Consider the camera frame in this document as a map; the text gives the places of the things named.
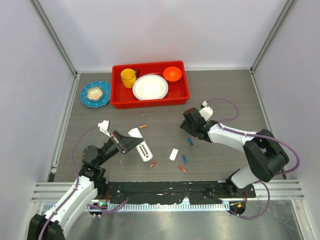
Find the blue plate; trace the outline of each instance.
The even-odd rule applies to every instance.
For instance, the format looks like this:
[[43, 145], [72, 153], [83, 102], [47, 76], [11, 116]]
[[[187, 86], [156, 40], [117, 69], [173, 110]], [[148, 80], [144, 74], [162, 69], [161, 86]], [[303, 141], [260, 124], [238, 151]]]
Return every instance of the blue plate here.
[[[89, 89], [92, 89], [94, 87], [100, 87], [103, 91], [102, 98], [99, 99], [99, 101], [92, 101], [87, 98], [87, 93]], [[100, 108], [104, 105], [106, 105], [110, 101], [110, 95], [111, 95], [111, 85], [105, 81], [94, 81], [92, 83], [89, 83], [87, 86], [82, 89], [80, 94], [81, 103], [83, 103], [88, 108]]]

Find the yellow mug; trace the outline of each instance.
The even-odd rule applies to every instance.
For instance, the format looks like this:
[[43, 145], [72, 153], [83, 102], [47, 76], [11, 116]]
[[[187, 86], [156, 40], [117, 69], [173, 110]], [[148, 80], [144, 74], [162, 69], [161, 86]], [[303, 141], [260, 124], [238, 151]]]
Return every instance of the yellow mug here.
[[131, 89], [135, 81], [137, 80], [137, 77], [139, 76], [139, 74], [140, 74], [139, 70], [133, 70], [130, 68], [126, 68], [122, 70], [122, 72], [120, 73], [120, 76], [121, 76], [123, 85], [126, 88]]

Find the blue battery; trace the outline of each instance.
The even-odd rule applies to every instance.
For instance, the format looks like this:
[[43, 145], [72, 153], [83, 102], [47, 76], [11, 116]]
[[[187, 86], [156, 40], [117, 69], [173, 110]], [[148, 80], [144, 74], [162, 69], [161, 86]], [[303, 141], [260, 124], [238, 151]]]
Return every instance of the blue battery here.
[[184, 155], [182, 156], [182, 158], [183, 158], [184, 163], [188, 164], [187, 158]]
[[192, 142], [192, 140], [191, 140], [191, 138], [190, 138], [190, 137], [188, 137], [188, 140], [189, 140], [190, 145], [191, 145], [191, 146], [193, 146], [193, 145], [194, 145], [194, 143]]

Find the orange bowl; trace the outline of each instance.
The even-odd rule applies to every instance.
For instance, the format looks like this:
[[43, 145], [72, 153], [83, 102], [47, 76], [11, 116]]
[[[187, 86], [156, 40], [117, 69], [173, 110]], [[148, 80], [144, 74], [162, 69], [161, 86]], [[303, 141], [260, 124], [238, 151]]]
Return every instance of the orange bowl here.
[[182, 71], [175, 66], [170, 66], [163, 71], [163, 77], [167, 82], [175, 83], [182, 77]]

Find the white wall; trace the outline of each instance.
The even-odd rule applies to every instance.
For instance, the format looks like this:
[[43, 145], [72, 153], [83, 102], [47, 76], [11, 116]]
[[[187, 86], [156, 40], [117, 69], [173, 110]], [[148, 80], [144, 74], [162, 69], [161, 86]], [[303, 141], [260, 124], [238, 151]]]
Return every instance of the white wall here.
[[286, 0], [40, 0], [73, 65], [251, 67]]
[[299, 179], [315, 227], [320, 223], [319, 12], [320, 1], [298, 0], [256, 71], [273, 131], [301, 156], [292, 177]]
[[0, 233], [21, 239], [46, 180], [72, 75], [28, 0], [0, 1]]

